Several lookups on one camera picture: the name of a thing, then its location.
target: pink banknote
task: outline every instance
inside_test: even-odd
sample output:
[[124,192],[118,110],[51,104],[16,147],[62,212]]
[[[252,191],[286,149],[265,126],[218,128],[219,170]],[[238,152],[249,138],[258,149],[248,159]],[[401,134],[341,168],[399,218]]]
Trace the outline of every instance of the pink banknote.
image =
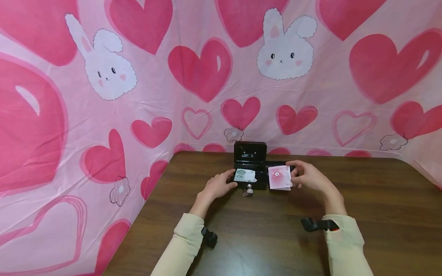
[[273,190],[290,190],[292,182],[290,181],[290,167],[276,166],[269,167],[270,189]]

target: black buckle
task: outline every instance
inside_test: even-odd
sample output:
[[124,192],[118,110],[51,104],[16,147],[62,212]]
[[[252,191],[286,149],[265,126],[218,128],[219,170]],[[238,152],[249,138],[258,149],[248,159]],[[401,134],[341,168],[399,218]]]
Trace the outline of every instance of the black buckle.
[[201,234],[203,236],[202,242],[205,243],[208,247],[214,248],[217,245],[218,236],[214,232],[210,232],[205,226],[201,230]]
[[315,232],[318,230],[338,230],[339,226],[331,219],[328,220],[318,220],[315,223],[312,218],[301,219],[302,226],[307,232]]

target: black cash box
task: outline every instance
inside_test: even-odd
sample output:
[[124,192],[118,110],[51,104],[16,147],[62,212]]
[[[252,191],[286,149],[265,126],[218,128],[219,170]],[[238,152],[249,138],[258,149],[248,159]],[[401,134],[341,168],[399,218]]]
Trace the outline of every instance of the black cash box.
[[265,190],[267,188],[267,185],[269,185],[268,167],[283,166],[286,162],[266,161],[266,156],[267,145],[265,142],[235,142],[233,168],[253,170],[256,178],[256,182],[237,181],[238,188],[247,189],[248,184],[251,184],[253,190]]

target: pink heart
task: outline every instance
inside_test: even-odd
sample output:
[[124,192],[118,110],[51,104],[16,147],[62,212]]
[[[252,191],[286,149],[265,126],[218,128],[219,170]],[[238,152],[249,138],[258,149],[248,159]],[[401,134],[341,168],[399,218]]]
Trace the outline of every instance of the pink heart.
[[148,148],[158,147],[169,136],[172,121],[164,117],[155,117],[152,126],[142,120],[132,122],[130,126],[133,136]]
[[276,110],[276,121],[284,135],[290,135],[300,131],[311,124],[318,116],[318,110],[314,106],[304,106],[296,114],[290,106],[280,106]]
[[204,146],[202,151],[206,151],[206,152],[227,152],[223,146],[221,146],[220,144],[215,144],[215,143],[207,144],[206,146]]
[[396,108],[390,118],[393,130],[410,140],[442,128],[442,105],[426,112],[417,102],[404,102]]
[[123,141],[116,129],[109,132],[109,147],[93,146],[80,159],[84,174],[96,183],[113,183],[117,177],[126,177]]
[[[51,223],[53,223],[54,221],[45,221],[45,223],[43,225],[40,225],[40,223],[45,218],[47,212],[60,203],[70,204],[72,207],[75,208],[76,215],[77,215],[77,218],[76,218],[77,219],[76,239],[74,241],[75,249],[73,252],[73,257],[70,260],[63,261],[59,264],[55,264],[55,265],[51,264],[48,266],[45,266],[45,264],[50,263],[51,260],[37,261],[34,259],[32,259],[32,260],[29,259],[29,260],[27,260],[28,262],[31,262],[32,264],[37,263],[38,265],[40,265],[42,267],[37,268],[37,269],[32,269],[32,270],[23,270],[23,271],[15,271],[15,272],[2,272],[2,271],[0,271],[0,275],[9,275],[9,276],[13,276],[13,275],[41,275],[41,274],[46,274],[46,273],[49,273],[52,271],[56,271],[58,269],[61,269],[63,267],[66,267],[66,266],[71,265],[71,264],[78,261],[78,259],[80,258],[80,254],[81,254],[81,243],[83,241],[84,230],[86,228],[87,211],[86,211],[86,204],[79,197],[74,197],[74,196],[62,196],[62,197],[58,197],[58,198],[52,200],[51,202],[49,202],[48,204],[46,204],[45,206],[43,206],[40,209],[40,211],[37,213],[36,217],[34,218],[34,221],[29,226],[26,226],[26,227],[23,227],[23,228],[20,228],[17,230],[13,230],[11,232],[0,235],[0,249],[5,244],[8,244],[10,242],[14,242],[15,239],[21,238],[21,237],[27,238],[29,240],[27,242],[25,242],[24,240],[20,239],[20,241],[17,242],[16,245],[20,245],[20,243],[21,244],[38,243],[38,241],[35,239],[39,239],[40,237],[33,238],[32,233],[34,231],[36,231],[36,229],[38,229],[39,227],[43,227],[43,228],[47,229],[48,231],[50,231]],[[23,252],[22,257],[26,258],[26,254],[27,254],[26,252]]]
[[308,151],[305,155],[309,156],[333,156],[330,152],[320,149],[314,149]]
[[172,0],[106,0],[106,17],[127,40],[155,55],[172,20]]
[[316,0],[316,14],[327,28],[344,41],[370,18],[386,0]]
[[[186,118],[187,112],[193,113],[194,115],[196,115],[198,113],[202,113],[207,118],[206,125],[204,126],[204,128],[202,128],[202,129],[200,128],[199,132],[197,132],[198,135],[196,135],[192,131],[191,128],[195,129],[195,128],[198,128],[199,126],[204,125],[203,122],[201,122],[201,120],[200,120],[202,117],[204,117],[204,115],[200,116],[199,118],[195,118],[195,117]],[[189,134],[192,135],[193,138],[195,138],[196,140],[199,140],[212,126],[212,115],[210,115],[210,113],[208,111],[203,110],[203,109],[199,109],[199,110],[195,111],[191,107],[186,107],[181,111],[181,122],[183,123],[187,132],[189,132]]]
[[350,51],[350,70],[360,91],[376,104],[407,92],[420,82],[442,56],[442,30],[426,30],[400,52],[383,34],[361,38]]
[[67,123],[60,92],[42,71],[0,53],[0,72],[1,197],[36,189],[54,179]]
[[261,102],[257,97],[248,98],[244,106],[234,99],[229,99],[221,105],[221,115],[233,127],[245,130],[256,118],[261,109]]
[[371,157],[371,154],[367,151],[350,151],[345,157]]
[[271,151],[269,152],[269,154],[283,154],[283,155],[290,155],[291,152],[290,152],[290,150],[289,150],[288,148],[285,148],[285,147],[277,147],[277,148],[274,148],[273,150],[271,150]]
[[77,47],[66,13],[79,18],[76,0],[0,1],[0,32],[56,66],[67,65]]
[[263,35],[264,14],[271,8],[282,12],[288,0],[216,0],[218,15],[233,42],[247,47]]
[[196,151],[194,147],[192,147],[189,144],[186,143],[179,143],[178,145],[175,146],[175,148],[173,149],[173,154],[180,152],[180,151]]
[[166,170],[168,164],[169,163],[166,160],[156,161],[152,164],[149,176],[141,181],[141,196],[144,200],[149,198],[150,193],[153,191],[153,188],[157,184],[164,170]]
[[232,54],[218,38],[204,44],[201,58],[190,48],[176,46],[169,54],[168,63],[175,79],[204,102],[218,95],[232,72]]
[[[350,116],[353,120],[351,121],[347,120],[346,123],[344,124],[344,127],[338,129],[338,121],[344,118],[344,116]],[[365,122],[361,122],[361,120],[355,121],[354,119],[357,118],[362,118],[362,119],[365,118]],[[333,118],[333,121],[331,123],[331,128],[333,131],[333,136],[335,137],[338,144],[341,145],[341,147],[344,147],[347,144],[356,140],[357,138],[361,137],[362,135],[368,133],[370,130],[372,130],[376,125],[376,122],[377,122],[376,115],[374,115],[371,112],[365,112],[360,115],[356,115],[349,110],[343,110],[338,114],[336,114],[336,116]],[[340,131],[341,132],[344,131],[347,133],[351,132],[351,136],[348,137],[346,141],[342,141],[341,136],[339,135]]]
[[107,265],[111,262],[115,252],[123,241],[132,224],[127,219],[119,219],[112,223],[101,238],[100,249],[98,250],[95,273],[102,275]]

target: wooden table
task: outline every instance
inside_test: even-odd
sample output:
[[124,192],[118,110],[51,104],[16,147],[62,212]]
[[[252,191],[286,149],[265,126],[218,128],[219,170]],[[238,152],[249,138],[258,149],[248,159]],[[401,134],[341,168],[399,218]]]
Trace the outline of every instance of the wooden table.
[[[301,159],[335,183],[364,236],[376,276],[442,275],[442,192],[395,159],[268,155]],[[181,215],[207,180],[233,166],[233,154],[180,152],[144,205],[104,275],[150,275]],[[188,275],[329,275],[324,234],[300,219],[324,214],[307,189],[241,190],[215,202],[206,226],[215,249],[203,246]]]

